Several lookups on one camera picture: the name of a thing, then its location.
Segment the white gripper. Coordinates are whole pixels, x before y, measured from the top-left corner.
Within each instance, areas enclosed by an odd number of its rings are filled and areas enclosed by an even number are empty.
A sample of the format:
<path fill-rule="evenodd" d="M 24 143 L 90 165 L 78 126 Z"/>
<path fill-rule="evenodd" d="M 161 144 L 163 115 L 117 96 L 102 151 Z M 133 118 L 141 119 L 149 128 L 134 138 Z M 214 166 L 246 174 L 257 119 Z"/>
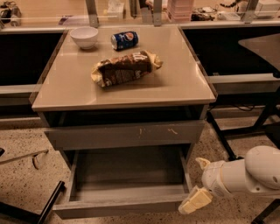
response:
<path fill-rule="evenodd" d="M 232 193 L 226 188 L 223 182 L 224 169 L 230 165 L 230 162 L 224 160 L 210 162 L 203 157 L 196 157 L 195 161 L 203 171 L 202 184 L 204 187 L 195 186 L 189 195 L 182 201 L 178 207 L 181 214 L 191 214 L 212 202 L 213 196 L 231 197 Z"/>

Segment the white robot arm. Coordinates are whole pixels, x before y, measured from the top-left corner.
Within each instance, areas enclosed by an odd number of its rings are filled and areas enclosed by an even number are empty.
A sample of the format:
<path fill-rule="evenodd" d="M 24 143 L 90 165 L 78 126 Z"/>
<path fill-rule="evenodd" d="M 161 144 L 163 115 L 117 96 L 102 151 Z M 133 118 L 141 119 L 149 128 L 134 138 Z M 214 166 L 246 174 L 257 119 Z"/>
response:
<path fill-rule="evenodd" d="M 280 197 L 280 150 L 256 146 L 244 158 L 216 161 L 197 157 L 202 173 L 201 188 L 195 186 L 178 210 L 190 214 L 207 206 L 215 197 L 231 197 L 246 193 L 256 197 Z"/>

